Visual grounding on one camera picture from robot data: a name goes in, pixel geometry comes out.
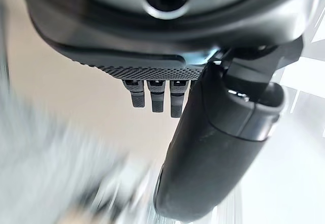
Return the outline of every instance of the blurred object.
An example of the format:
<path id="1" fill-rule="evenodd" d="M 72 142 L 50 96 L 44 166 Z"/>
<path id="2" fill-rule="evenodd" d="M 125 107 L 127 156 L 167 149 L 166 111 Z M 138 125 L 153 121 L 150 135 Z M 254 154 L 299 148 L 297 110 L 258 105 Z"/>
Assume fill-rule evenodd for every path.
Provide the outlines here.
<path id="1" fill-rule="evenodd" d="M 7 46 L 5 34 L 6 10 L 4 1 L 0 0 L 0 81 L 9 81 Z"/>
<path id="2" fill-rule="evenodd" d="M 147 174 L 140 170 L 141 164 L 128 161 L 122 169 L 117 168 L 113 178 L 104 180 L 93 192 L 88 192 L 79 206 L 66 214 L 58 224 L 187 224 L 158 215 L 152 205 L 152 197 L 157 178 L 156 167 L 152 167 Z M 136 188 L 126 187 L 131 181 Z M 111 191 L 115 182 L 117 191 Z M 125 197 L 125 190 L 134 189 L 131 198 L 124 205 L 121 200 Z M 242 206 L 241 190 L 237 186 L 228 197 L 209 214 L 189 224 L 241 224 Z"/>

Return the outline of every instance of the black rubber grip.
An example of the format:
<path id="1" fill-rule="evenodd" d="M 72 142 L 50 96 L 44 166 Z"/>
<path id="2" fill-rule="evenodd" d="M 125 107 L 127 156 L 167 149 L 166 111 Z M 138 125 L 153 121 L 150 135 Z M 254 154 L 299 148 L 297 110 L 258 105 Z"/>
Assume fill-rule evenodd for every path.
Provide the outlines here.
<path id="1" fill-rule="evenodd" d="M 198 82 L 157 183 L 157 213 L 184 222 L 203 217 L 235 187 L 263 145 L 264 141 L 243 140 L 213 126 Z"/>

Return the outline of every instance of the robotic arm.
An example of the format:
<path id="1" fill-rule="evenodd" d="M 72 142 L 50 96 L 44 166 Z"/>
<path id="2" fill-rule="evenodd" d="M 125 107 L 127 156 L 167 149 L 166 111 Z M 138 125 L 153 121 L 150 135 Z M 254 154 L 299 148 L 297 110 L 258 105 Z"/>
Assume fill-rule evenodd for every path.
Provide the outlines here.
<path id="1" fill-rule="evenodd" d="M 163 216 L 198 219 L 232 190 L 285 104 L 274 72 L 297 61 L 319 0 L 26 0 L 39 35 L 121 79 L 133 106 L 180 121 L 157 181 Z M 191 91 L 182 113 L 184 93 Z"/>

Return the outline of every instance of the beige wall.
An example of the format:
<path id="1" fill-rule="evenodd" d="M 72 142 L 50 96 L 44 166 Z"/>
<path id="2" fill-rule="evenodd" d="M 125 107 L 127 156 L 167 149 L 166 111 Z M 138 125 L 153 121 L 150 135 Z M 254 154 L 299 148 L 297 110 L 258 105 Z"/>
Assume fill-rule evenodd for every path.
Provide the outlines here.
<path id="1" fill-rule="evenodd" d="M 121 81 L 52 50 L 34 31 L 24 1 L 5 2 L 11 82 L 20 95 L 109 142 L 164 158 L 178 122 L 170 118 L 169 97 L 163 114 L 151 113 L 148 91 L 146 108 L 133 108 Z"/>

